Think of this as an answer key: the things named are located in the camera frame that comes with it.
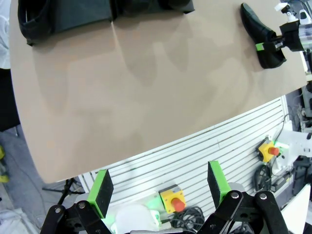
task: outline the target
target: beige tabletop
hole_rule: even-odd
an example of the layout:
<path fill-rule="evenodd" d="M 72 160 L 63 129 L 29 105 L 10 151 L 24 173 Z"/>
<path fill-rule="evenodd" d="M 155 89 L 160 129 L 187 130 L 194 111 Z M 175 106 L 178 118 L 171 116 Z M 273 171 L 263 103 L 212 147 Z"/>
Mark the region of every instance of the beige tabletop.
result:
<path fill-rule="evenodd" d="M 263 70 L 242 0 L 99 22 L 28 46 L 12 1 L 10 50 L 19 117 L 36 168 L 53 182 L 241 114 L 305 85 L 299 53 Z M 280 32 L 278 0 L 247 0 Z"/>

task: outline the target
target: white slatted panel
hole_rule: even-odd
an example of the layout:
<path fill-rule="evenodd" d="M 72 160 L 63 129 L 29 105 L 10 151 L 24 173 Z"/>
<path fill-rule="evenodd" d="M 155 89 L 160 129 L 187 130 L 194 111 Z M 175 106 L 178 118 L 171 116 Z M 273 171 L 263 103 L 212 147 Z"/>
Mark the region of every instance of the white slatted panel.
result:
<path fill-rule="evenodd" d="M 193 135 L 104 167 L 109 169 L 114 184 L 111 204 L 178 184 L 187 205 L 198 205 L 208 217 L 215 210 L 207 183 L 210 160 L 220 162 L 228 182 L 238 182 L 252 194 L 253 175 L 261 164 L 255 147 L 269 132 L 281 127 L 286 112 L 287 104 L 281 97 Z M 92 187 L 97 171 L 79 176 L 86 192 Z"/>

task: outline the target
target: screw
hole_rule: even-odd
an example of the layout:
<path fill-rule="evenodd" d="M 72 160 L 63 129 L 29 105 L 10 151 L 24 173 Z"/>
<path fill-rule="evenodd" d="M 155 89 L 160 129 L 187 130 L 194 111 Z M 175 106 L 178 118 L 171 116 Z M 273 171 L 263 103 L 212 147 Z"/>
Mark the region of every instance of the screw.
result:
<path fill-rule="evenodd" d="M 234 198 L 234 199 L 238 199 L 239 195 L 238 195 L 237 192 L 233 192 L 233 193 L 231 193 L 231 197 Z"/>
<path fill-rule="evenodd" d="M 84 204 L 84 202 L 82 202 L 82 203 L 79 203 L 78 206 L 79 206 L 80 209 L 83 209 L 83 208 L 85 208 L 86 204 Z"/>
<path fill-rule="evenodd" d="M 265 194 L 260 194 L 260 199 L 262 199 L 262 200 L 265 200 L 265 199 L 267 199 L 267 196 L 265 195 Z"/>

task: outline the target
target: black chair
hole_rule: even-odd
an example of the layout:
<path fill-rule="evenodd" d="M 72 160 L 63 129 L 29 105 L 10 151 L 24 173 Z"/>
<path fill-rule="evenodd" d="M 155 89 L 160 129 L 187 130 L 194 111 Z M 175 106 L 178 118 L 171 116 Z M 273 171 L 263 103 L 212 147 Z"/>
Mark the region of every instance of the black chair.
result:
<path fill-rule="evenodd" d="M 20 124 L 16 108 L 11 70 L 0 69 L 0 132 Z"/>

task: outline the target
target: black leather shoe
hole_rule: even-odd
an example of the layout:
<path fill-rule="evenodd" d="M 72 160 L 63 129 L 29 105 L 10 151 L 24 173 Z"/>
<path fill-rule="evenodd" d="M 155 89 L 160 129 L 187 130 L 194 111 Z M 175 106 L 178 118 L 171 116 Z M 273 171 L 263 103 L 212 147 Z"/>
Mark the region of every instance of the black leather shoe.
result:
<path fill-rule="evenodd" d="M 241 4 L 240 16 L 247 33 L 253 39 L 255 44 L 268 42 L 276 37 L 276 32 L 265 26 L 248 4 Z M 279 67 L 286 61 L 281 50 L 276 52 L 265 50 L 257 51 L 257 55 L 261 67 L 264 69 Z"/>

